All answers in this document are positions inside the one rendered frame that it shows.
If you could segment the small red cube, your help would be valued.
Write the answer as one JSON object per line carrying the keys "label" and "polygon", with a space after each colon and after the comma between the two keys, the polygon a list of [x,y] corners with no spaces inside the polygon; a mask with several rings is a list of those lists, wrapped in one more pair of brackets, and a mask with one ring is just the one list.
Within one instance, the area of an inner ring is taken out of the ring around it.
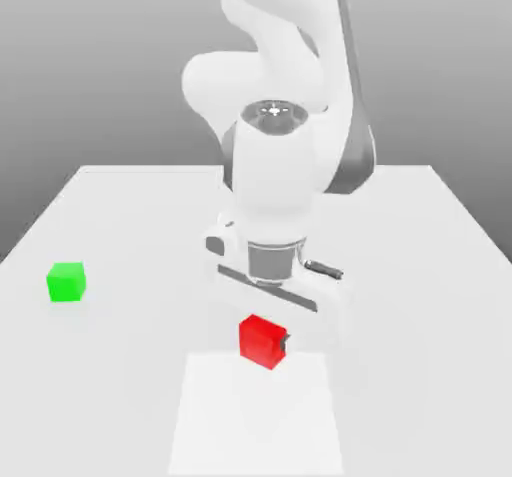
{"label": "small red cube", "polygon": [[239,323],[240,355],[268,370],[273,370],[286,356],[280,341],[287,330],[257,315]]}

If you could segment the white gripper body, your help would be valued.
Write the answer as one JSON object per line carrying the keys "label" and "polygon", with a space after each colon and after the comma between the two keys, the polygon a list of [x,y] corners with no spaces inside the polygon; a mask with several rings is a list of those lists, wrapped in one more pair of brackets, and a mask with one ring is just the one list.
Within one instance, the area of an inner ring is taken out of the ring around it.
{"label": "white gripper body", "polygon": [[349,283],[320,262],[293,264],[280,286],[258,285],[219,261],[207,264],[209,317],[224,331],[255,314],[286,329],[289,350],[337,350],[350,333]]}

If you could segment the small green cube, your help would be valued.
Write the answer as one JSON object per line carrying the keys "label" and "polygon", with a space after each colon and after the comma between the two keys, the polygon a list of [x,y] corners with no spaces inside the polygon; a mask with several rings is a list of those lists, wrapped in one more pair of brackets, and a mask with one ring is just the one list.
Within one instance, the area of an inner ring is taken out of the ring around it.
{"label": "small green cube", "polygon": [[82,262],[56,262],[46,276],[52,302],[80,301],[86,290],[86,274]]}

